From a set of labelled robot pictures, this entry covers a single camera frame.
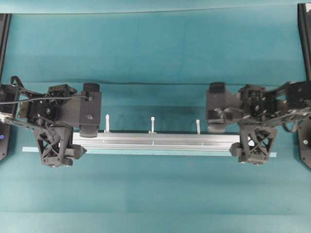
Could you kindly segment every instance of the black bracket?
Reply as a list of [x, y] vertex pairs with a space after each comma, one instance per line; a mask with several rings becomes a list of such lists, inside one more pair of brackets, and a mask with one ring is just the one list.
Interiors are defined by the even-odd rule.
[[298, 128], [300, 159], [311, 169], [311, 116], [303, 120]]

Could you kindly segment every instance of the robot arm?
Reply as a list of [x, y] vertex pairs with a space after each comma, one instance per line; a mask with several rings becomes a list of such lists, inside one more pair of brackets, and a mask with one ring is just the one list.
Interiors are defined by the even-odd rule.
[[[21, 95], [28, 99], [19, 100]], [[80, 129], [82, 137], [97, 136], [101, 100], [98, 84], [85, 83], [81, 93], [66, 84], [51, 86], [41, 94], [27, 90], [14, 76], [11, 84], [0, 85], [0, 121], [34, 132], [42, 164], [71, 166], [86, 152], [72, 144], [73, 129]]]
[[[206, 110], [211, 133], [224, 133], [229, 124], [239, 125], [240, 143], [233, 144], [230, 152], [240, 163], [267, 163], [276, 126], [295, 132], [311, 112], [311, 82], [286, 83], [271, 91], [246, 85], [237, 94], [228, 92], [224, 83], [212, 83]], [[294, 123], [291, 129], [288, 123]]]

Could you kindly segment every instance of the teal surface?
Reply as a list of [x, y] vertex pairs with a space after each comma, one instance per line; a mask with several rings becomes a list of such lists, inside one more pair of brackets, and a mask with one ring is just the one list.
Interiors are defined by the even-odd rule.
[[98, 14], [294, 5], [307, 0], [0, 0], [2, 13]]
[[[113, 130], [195, 131], [215, 81], [237, 91], [305, 80], [296, 6], [109, 15], [13, 15], [3, 82], [46, 92], [100, 82]], [[277, 158], [87, 154], [40, 164], [14, 129], [0, 163], [0, 232], [311, 231], [311, 172], [279, 130]]]

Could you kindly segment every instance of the black cable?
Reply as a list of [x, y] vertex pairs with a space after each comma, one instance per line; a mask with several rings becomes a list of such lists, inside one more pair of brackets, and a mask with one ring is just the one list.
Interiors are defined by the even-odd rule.
[[0, 104], [15, 104], [15, 103], [22, 103], [22, 102], [31, 102], [31, 101], [36, 101], [36, 100], [69, 100], [74, 97], [81, 97], [81, 98], [87, 99], [87, 97], [84, 95], [75, 95], [75, 96], [69, 96], [69, 97], [39, 97], [39, 98], [31, 98], [27, 100], [0, 102]]

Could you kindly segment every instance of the metal rail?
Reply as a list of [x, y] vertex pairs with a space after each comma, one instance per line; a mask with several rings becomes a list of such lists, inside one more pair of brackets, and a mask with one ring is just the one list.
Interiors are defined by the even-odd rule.
[[228, 151], [239, 135], [168, 134], [168, 133], [98, 133], [96, 138], [73, 134], [73, 144], [100, 150], [192, 150]]

